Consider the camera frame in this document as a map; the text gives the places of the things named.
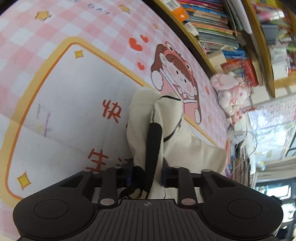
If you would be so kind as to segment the cream canvas tote bag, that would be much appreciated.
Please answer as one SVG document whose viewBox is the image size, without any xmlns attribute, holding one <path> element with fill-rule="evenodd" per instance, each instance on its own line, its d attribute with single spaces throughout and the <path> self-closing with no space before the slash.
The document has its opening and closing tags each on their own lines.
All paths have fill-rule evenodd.
<svg viewBox="0 0 296 241">
<path fill-rule="evenodd" d="M 225 150 L 210 146 L 188 128 L 183 102 L 175 95 L 138 89 L 129 106 L 127 141 L 133 155 L 130 186 L 120 198 L 170 199 L 177 190 L 162 186 L 163 163 L 192 173 L 210 169 L 223 174 Z"/>
</svg>

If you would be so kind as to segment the stack of notebooks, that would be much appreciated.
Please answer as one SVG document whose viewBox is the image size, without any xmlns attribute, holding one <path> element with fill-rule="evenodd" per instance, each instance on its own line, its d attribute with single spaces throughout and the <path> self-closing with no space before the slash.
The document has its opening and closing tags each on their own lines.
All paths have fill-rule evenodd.
<svg viewBox="0 0 296 241">
<path fill-rule="evenodd" d="M 237 144 L 235 149 L 236 159 L 232 161 L 232 170 L 230 179 L 242 185 L 250 187 L 251 183 L 251 161 L 250 157 L 257 149 L 255 145 L 254 150 L 248 154 L 247 148 L 243 142 Z"/>
</svg>

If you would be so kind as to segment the pink white plush bunny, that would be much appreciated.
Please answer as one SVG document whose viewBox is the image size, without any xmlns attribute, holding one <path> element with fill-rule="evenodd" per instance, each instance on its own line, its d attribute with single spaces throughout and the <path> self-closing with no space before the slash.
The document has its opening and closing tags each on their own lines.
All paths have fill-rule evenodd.
<svg viewBox="0 0 296 241">
<path fill-rule="evenodd" d="M 216 74 L 210 79 L 217 92 L 218 103 L 235 125 L 241 120 L 241 109 L 244 108 L 251 96 L 251 88 L 240 76 L 233 72 Z"/>
</svg>

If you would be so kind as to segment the beige pen holder box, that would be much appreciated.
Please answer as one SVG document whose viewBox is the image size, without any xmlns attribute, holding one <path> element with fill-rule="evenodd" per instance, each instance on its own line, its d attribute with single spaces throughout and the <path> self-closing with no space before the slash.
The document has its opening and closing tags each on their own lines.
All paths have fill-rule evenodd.
<svg viewBox="0 0 296 241">
<path fill-rule="evenodd" d="M 227 62 L 222 50 L 214 51 L 208 54 L 208 59 L 215 69 Z"/>
</svg>

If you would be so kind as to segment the pink checkered table mat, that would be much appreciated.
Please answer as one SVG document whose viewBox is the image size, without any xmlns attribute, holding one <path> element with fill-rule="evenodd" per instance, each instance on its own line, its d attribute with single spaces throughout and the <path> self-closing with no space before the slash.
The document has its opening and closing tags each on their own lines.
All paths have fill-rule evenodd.
<svg viewBox="0 0 296 241">
<path fill-rule="evenodd" d="M 200 106 L 184 106 L 188 128 L 226 147 L 227 122 L 209 72 L 149 1 L 1 2 L 1 240 L 17 240 L 12 212 L 23 198 L 81 170 L 122 166 L 128 109 L 152 79 L 158 46 L 191 65 Z"/>
</svg>

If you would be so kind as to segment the white charger on shelf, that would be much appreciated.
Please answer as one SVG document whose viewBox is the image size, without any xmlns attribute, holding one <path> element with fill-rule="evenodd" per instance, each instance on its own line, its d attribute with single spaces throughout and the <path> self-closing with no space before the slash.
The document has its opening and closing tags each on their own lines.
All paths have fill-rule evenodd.
<svg viewBox="0 0 296 241">
<path fill-rule="evenodd" d="M 192 23 L 186 22 L 186 23 L 184 23 L 184 27 L 191 35 L 193 35 L 195 37 L 197 37 L 199 35 L 197 28 Z"/>
</svg>

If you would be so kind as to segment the white wooden bookshelf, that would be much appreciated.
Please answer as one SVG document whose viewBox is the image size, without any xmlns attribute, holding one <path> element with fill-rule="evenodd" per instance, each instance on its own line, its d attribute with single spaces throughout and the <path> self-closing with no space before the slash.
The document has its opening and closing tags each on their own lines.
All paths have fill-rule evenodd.
<svg viewBox="0 0 296 241">
<path fill-rule="evenodd" d="M 207 73 L 233 72 L 271 97 L 295 90 L 295 1 L 149 1 Z"/>
</svg>

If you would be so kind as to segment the row of colourful books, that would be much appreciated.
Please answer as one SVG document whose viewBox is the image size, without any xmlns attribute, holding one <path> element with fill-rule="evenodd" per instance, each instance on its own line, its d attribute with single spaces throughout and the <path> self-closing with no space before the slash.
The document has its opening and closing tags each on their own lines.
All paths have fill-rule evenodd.
<svg viewBox="0 0 296 241">
<path fill-rule="evenodd" d="M 222 50 L 227 62 L 216 68 L 218 73 L 233 72 L 251 87 L 259 85 L 262 77 L 252 63 L 253 52 L 245 47 L 243 35 L 251 33 L 250 24 L 243 24 L 234 1 L 178 1 L 198 30 L 197 39 L 208 55 Z"/>
</svg>

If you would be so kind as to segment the flat white orange box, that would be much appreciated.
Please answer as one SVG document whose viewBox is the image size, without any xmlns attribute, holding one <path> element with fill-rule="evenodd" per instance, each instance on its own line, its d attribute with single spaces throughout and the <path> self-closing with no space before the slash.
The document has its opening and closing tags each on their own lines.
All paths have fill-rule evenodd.
<svg viewBox="0 0 296 241">
<path fill-rule="evenodd" d="M 176 0 L 161 0 L 170 12 L 181 22 L 187 20 L 189 15 L 186 10 Z"/>
</svg>

